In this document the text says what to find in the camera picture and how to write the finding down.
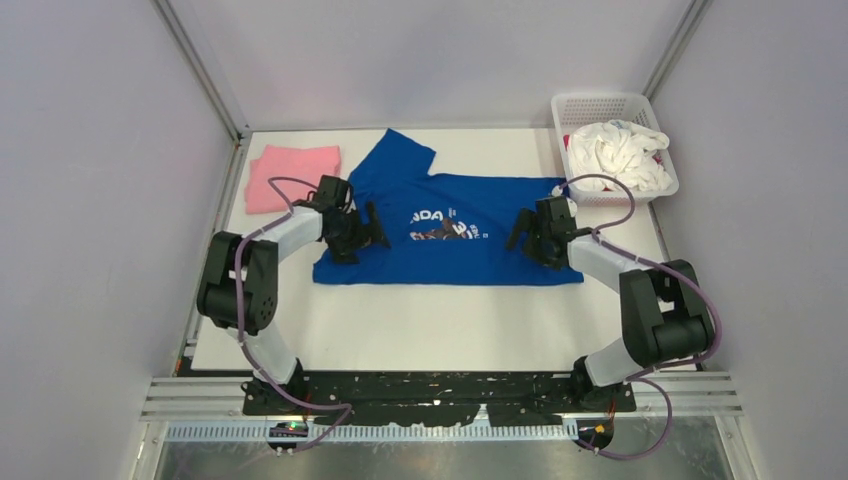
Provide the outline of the blue printed t shirt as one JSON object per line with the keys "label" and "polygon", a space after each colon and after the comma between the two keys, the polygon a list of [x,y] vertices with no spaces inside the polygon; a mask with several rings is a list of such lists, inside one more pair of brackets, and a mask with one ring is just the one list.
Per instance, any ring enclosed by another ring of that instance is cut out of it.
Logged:
{"label": "blue printed t shirt", "polygon": [[543,267],[505,245],[523,208],[547,196],[555,177],[432,174],[435,150],[388,129],[349,176],[357,206],[372,203],[388,247],[358,251],[356,264],[324,252],[313,280],[324,285],[555,286],[581,283],[570,268]]}

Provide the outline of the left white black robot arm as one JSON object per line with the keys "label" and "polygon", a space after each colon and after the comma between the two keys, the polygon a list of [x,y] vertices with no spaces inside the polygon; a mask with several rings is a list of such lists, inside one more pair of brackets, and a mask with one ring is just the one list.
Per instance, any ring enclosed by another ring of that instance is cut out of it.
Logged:
{"label": "left white black robot arm", "polygon": [[271,189],[287,209],[281,217],[248,234],[213,235],[196,298],[198,312],[227,331],[249,362],[260,391],[280,412],[310,407],[301,360],[286,344],[273,320],[279,300],[279,265],[299,249],[322,242],[338,265],[358,263],[360,250],[389,247],[376,204],[356,206],[352,184],[324,175],[305,198],[291,200],[281,184]]}

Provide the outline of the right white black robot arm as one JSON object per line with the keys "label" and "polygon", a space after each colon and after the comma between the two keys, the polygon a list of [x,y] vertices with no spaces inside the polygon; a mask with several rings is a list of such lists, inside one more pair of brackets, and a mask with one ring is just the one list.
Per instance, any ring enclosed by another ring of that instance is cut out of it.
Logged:
{"label": "right white black robot arm", "polygon": [[506,247],[520,248],[543,267],[588,275],[618,295],[620,337],[578,358],[569,374],[566,390],[584,410],[598,409],[612,387],[709,352],[717,339],[711,308],[690,263],[657,263],[612,244],[597,228],[578,227],[564,196],[521,209]]}

